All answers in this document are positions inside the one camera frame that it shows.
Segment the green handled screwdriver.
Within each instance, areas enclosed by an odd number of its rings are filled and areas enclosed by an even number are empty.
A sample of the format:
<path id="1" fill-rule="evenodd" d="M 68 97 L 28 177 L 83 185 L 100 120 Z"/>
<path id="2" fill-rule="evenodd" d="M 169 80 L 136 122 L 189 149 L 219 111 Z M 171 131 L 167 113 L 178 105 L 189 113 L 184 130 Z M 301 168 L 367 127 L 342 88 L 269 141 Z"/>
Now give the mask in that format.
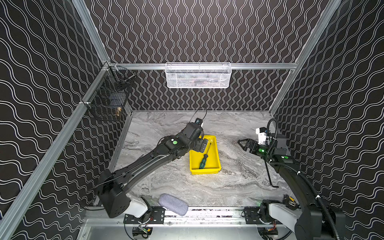
<path id="1" fill-rule="evenodd" d="M 209 144 L 207 146 L 207 150 L 206 150 L 206 152 L 205 152 L 205 154 L 204 154 L 204 156 L 203 156 L 203 158 L 202 158 L 202 160 L 200 162 L 199 169 L 204 169 L 205 168 L 206 162 L 207 162 L 207 158 L 209 157 L 208 153 L 209 153 L 209 150 L 211 148 L 211 145 L 212 144 Z"/>

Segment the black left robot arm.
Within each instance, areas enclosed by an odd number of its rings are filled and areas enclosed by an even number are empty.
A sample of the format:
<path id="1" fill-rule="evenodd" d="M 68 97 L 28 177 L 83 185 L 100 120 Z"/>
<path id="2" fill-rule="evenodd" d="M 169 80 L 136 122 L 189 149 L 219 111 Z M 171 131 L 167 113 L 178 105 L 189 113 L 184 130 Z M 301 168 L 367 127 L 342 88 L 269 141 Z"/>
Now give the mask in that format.
<path id="1" fill-rule="evenodd" d="M 130 197 L 132 188 L 157 168 L 183 157 L 189 151 L 202 153 L 208 144 L 204 140 L 203 120 L 197 118 L 187 123 L 176 135 L 164 137 L 148 154 L 132 164 L 111 172 L 105 170 L 96 186 L 97 195 L 109 218 L 116 218 L 131 210 L 134 202 L 146 204 L 142 199 Z"/>

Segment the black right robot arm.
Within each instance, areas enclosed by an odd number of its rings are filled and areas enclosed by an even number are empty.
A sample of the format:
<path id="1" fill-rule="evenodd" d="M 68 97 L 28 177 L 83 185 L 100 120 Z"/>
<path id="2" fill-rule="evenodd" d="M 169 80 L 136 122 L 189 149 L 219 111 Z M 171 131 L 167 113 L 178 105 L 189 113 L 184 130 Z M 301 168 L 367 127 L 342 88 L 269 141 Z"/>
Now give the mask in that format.
<path id="1" fill-rule="evenodd" d="M 298 240 L 341 240 L 345 233 L 346 215 L 326 203 L 287 149 L 278 148 L 277 140 L 260 145 L 252 139 L 238 141 L 246 152 L 260 157 L 288 184 L 299 210 L 291 210 L 284 204 L 270 203 L 268 214 L 289 228 Z"/>

